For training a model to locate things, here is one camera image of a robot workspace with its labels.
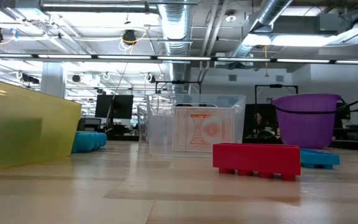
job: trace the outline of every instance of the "fluorescent light fixture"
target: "fluorescent light fixture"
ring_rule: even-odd
[[[278,35],[273,38],[272,45],[291,47],[322,47],[331,40],[319,35]]]
[[[32,55],[29,54],[0,54],[1,58],[31,58]]]
[[[139,7],[130,4],[44,4],[43,7]]]
[[[164,40],[164,39],[158,39],[158,43],[174,43],[174,44],[192,44],[192,40]]]
[[[272,44],[272,41],[270,40],[270,37],[266,35],[248,34],[247,37],[242,41],[242,44],[251,46],[270,45]]]
[[[158,56],[159,60],[211,60],[211,57]]]
[[[358,60],[337,60],[336,64],[358,65]]]
[[[314,60],[314,59],[277,59],[277,62],[289,62],[289,63],[328,63],[329,60]]]
[[[73,99],[81,99],[81,98],[89,98],[89,99],[96,99],[97,96],[66,96],[67,98],[73,98]]]
[[[230,15],[226,17],[226,21],[228,22],[234,22],[237,19],[235,15]]]
[[[328,44],[344,44],[346,41],[358,35],[358,27],[343,32],[337,36],[331,37]]]
[[[90,55],[38,55],[40,58],[92,58]]]
[[[150,60],[150,56],[136,56],[136,55],[99,55],[100,59],[139,59],[139,60]]]
[[[218,61],[224,62],[270,62],[270,58],[218,58]]]

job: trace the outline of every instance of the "clear storage box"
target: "clear storage box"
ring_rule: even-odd
[[[218,143],[241,143],[243,95],[147,96],[151,155],[212,157]]]

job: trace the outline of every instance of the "pillar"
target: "pillar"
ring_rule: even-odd
[[[65,98],[67,74],[62,63],[44,62],[42,68],[41,92]]]

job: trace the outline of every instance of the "purple bucket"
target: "purple bucket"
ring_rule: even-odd
[[[334,111],[341,96],[309,93],[283,96],[273,104],[288,111]],[[308,149],[322,149],[333,140],[335,114],[294,114],[277,111],[284,144]]]

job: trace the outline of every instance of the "blue plastic block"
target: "blue plastic block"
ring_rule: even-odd
[[[90,152],[94,146],[93,138],[89,133],[77,131],[71,153]]]
[[[301,165],[307,168],[333,169],[341,163],[339,155],[310,149],[301,149]]]
[[[75,133],[73,148],[71,153],[90,152],[106,145],[107,136],[104,133],[89,131],[77,131]]]

